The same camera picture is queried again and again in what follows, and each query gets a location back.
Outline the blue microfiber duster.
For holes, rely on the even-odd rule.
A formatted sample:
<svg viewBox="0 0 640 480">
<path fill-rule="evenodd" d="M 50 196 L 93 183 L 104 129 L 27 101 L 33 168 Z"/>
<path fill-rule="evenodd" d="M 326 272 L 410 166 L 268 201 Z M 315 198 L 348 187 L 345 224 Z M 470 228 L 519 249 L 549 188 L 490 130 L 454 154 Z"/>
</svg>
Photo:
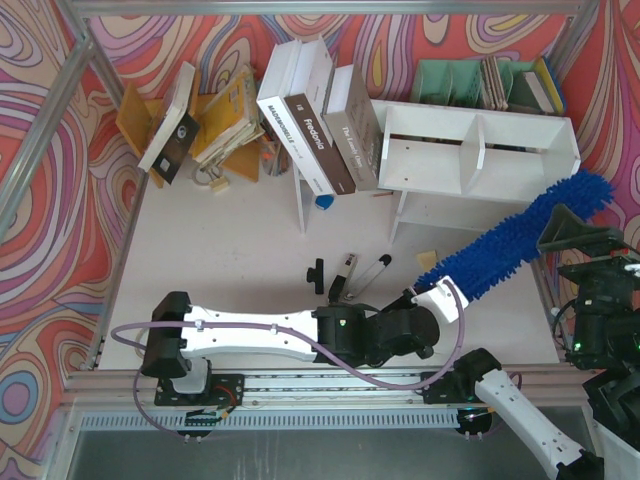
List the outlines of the blue microfiber duster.
<svg viewBox="0 0 640 480">
<path fill-rule="evenodd" d="M 613 197 L 609 181 L 580 170 L 547 188 L 523 212 L 505 218 L 465 248 L 440 260 L 418 277 L 413 289 L 423 293 L 448 276 L 468 300 L 478 300 L 520 266 L 539 257 L 537 242 L 556 206 L 564 205 L 587 221 L 604 210 Z"/>
</svg>

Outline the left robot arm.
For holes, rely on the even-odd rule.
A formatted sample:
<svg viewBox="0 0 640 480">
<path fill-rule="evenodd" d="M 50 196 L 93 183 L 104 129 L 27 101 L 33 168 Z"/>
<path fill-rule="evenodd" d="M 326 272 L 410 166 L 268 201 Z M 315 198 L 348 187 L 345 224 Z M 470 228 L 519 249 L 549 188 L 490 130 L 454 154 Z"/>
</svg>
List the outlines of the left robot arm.
<svg viewBox="0 0 640 480">
<path fill-rule="evenodd" d="M 372 312 L 363 305 L 337 304 L 284 314 L 221 312 L 192 303 L 184 291 L 168 293 L 152 312 L 141 372 L 152 378 L 183 379 L 196 362 L 219 354 L 274 355 L 336 366 L 369 385 L 391 383 L 361 373 L 396 356 L 428 359 L 440 340 L 428 309 Z"/>
</svg>

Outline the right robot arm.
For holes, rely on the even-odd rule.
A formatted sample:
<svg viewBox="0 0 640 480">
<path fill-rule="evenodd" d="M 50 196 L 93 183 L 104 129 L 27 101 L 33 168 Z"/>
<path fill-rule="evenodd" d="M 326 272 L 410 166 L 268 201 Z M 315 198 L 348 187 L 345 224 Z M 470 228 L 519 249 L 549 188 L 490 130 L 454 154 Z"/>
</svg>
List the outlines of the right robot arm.
<svg viewBox="0 0 640 480">
<path fill-rule="evenodd" d="M 549 479 L 636 479 L 639 476 L 639 252 L 615 228 L 583 222 L 566 205 L 553 208 L 537 248 L 577 250 L 581 263 L 560 268 L 577 287 L 569 307 L 574 334 L 565 352 L 591 415 L 595 448 L 566 435 L 510 379 L 486 349 L 457 360 L 464 393 L 492 409 L 517 435 Z"/>
</svg>

